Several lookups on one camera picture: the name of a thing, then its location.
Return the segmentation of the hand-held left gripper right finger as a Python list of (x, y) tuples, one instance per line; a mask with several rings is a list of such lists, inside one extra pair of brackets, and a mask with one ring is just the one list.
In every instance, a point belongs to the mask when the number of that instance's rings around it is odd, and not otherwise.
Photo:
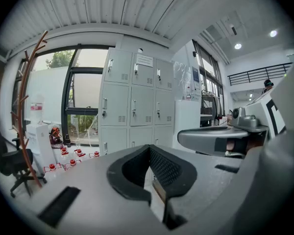
[(149, 146), (149, 166), (164, 194), (161, 221), (150, 217), (152, 231), (224, 231), (233, 212), (221, 196), (236, 175), (240, 159)]

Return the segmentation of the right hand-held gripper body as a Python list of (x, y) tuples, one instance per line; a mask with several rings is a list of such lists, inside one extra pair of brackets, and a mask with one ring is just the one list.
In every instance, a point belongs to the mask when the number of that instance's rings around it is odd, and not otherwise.
[(272, 139), (286, 131), (286, 125), (270, 92), (233, 110), (231, 125), (250, 133), (266, 132)]

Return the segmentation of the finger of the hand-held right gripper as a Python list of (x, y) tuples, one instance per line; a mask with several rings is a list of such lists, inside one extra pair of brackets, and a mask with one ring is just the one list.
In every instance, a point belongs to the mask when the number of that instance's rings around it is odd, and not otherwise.
[(211, 156), (225, 156), (228, 139), (241, 139), (249, 132), (229, 126), (210, 126), (181, 130), (178, 142), (185, 148)]

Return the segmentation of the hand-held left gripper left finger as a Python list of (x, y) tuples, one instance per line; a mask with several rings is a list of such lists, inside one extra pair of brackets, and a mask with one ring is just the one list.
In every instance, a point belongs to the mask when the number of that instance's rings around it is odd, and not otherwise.
[[(28, 205), (17, 204), (17, 213), (40, 235), (169, 234), (148, 202), (124, 198), (108, 182), (109, 166), (138, 149), (128, 148), (76, 165), (44, 185)], [(54, 228), (38, 216), (66, 187), (77, 188), (79, 193)]]

